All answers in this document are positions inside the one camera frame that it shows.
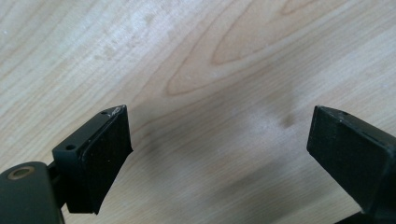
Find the metal ring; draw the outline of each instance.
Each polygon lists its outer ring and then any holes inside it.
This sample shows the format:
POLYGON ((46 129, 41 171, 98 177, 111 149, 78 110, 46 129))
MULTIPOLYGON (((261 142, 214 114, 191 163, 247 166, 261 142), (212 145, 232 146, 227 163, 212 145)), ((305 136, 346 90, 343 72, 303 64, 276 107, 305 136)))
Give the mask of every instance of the metal ring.
POLYGON ((21 179, 21 178, 24 178, 24 177, 32 174, 34 171, 35 171, 35 167, 33 167, 33 166, 22 166, 16 170, 12 171, 11 173, 9 173, 8 179, 10 179, 10 180, 21 179))

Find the wooden table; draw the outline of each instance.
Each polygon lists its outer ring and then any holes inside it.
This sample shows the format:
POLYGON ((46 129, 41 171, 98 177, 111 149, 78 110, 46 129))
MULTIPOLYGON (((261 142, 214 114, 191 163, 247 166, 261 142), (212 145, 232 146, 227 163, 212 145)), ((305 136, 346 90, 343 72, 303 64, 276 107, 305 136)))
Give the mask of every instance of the wooden table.
POLYGON ((334 223, 314 105, 396 134, 396 1, 2 1, 0 168, 128 105, 134 153, 72 223, 334 223))

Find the black plastic piece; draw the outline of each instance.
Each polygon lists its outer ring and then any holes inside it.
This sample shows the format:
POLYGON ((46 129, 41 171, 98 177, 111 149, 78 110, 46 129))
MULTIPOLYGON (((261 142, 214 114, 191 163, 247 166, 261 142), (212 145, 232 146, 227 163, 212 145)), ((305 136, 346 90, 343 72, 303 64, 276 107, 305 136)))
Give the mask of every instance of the black plastic piece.
POLYGON ((336 224, 374 224, 376 222, 372 217, 364 215, 362 213, 357 213, 350 217, 347 217, 336 224))
POLYGON ((132 152, 126 105, 98 113, 52 150, 71 213, 99 208, 132 152))
POLYGON ((26 162, 0 174, 0 223, 64 223, 45 163, 26 162))
POLYGON ((66 185, 65 179, 59 174, 56 168, 55 162, 53 161, 49 166, 49 178, 52 185, 53 193, 55 194, 56 203, 59 208, 62 208, 66 203, 66 192, 70 188, 66 185))
POLYGON ((349 115, 315 108, 307 149, 375 219, 396 219, 396 138, 349 115))

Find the light wood tabletop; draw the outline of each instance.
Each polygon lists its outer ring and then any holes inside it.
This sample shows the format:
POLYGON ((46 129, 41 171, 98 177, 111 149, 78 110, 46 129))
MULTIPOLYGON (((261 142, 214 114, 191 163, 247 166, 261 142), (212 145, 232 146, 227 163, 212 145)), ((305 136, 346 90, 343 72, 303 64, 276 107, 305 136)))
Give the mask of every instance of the light wood tabletop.
POLYGON ((396 1, 2 1, 0 170, 127 105, 134 152, 77 223, 334 223, 315 105, 396 135, 396 1))

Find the small hole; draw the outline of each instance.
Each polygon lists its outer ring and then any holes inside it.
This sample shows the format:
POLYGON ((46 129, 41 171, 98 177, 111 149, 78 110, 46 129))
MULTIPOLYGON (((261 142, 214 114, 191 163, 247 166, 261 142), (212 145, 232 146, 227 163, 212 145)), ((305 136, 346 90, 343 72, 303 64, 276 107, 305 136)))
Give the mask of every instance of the small hole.
POLYGON ((29 169, 23 168, 23 169, 17 170, 17 171, 14 173, 14 175, 15 175, 15 177, 24 176, 24 175, 26 175, 29 171, 30 171, 29 169))
POLYGON ((35 171, 35 167, 33 166, 24 166, 17 170, 14 170, 8 175, 8 179, 17 180, 24 178, 35 171))
POLYGON ((69 145, 69 146, 66 147, 66 150, 72 150, 72 149, 75 149, 75 148, 76 148, 75 145, 69 145))

